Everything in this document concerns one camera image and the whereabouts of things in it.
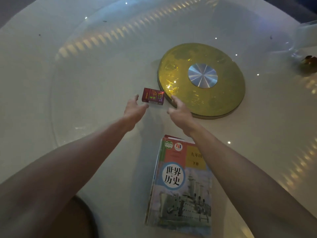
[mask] white table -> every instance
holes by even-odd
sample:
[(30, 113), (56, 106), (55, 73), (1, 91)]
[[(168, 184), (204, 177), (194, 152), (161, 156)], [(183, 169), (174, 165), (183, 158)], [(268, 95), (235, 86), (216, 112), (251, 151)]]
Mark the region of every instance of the white table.
[[(317, 216), (317, 80), (279, 58), (297, 26), (263, 0), (34, 2), (0, 29), (0, 181), (121, 116), (129, 97), (158, 87), (168, 49), (200, 42), (237, 62), (246, 95), (231, 115), (199, 122)], [(185, 137), (169, 107), (152, 105), (79, 192), (101, 237), (182, 237), (143, 225), (159, 141)], [(214, 237), (252, 237), (216, 180), (213, 189)]]

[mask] red and gold object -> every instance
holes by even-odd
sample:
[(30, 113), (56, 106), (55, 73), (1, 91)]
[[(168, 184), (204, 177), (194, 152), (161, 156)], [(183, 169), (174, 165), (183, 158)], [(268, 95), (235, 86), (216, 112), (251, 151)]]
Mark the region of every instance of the red and gold object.
[(163, 105), (164, 93), (165, 93), (164, 91), (151, 89), (151, 88), (144, 88), (143, 95), (142, 95), (142, 102)]

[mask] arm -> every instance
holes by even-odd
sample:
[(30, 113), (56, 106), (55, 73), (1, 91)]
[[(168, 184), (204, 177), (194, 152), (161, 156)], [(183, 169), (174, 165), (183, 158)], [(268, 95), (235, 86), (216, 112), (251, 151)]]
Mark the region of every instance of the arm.
[(317, 237), (317, 219), (311, 213), (259, 167), (199, 125), (177, 97), (172, 99), (177, 104), (177, 110), (168, 110), (172, 121), (195, 141), (256, 238)]
[(0, 237), (41, 237), (67, 202), (90, 180), (148, 104), (129, 100), (107, 128), (59, 147), (0, 185)]

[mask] ship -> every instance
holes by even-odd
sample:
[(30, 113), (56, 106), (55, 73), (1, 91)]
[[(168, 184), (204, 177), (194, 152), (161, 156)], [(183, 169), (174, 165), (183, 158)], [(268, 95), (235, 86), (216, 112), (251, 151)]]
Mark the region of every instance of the ship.
[(175, 226), (211, 226), (211, 207), (203, 198), (204, 186), (189, 175), (188, 191), (181, 196), (161, 192), (159, 224)]

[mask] textbook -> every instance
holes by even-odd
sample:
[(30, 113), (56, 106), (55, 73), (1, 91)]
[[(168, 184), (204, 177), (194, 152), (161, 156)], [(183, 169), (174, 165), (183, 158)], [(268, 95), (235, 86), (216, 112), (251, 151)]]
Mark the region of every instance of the textbook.
[(197, 236), (211, 234), (212, 172), (194, 143), (164, 136), (145, 224)]

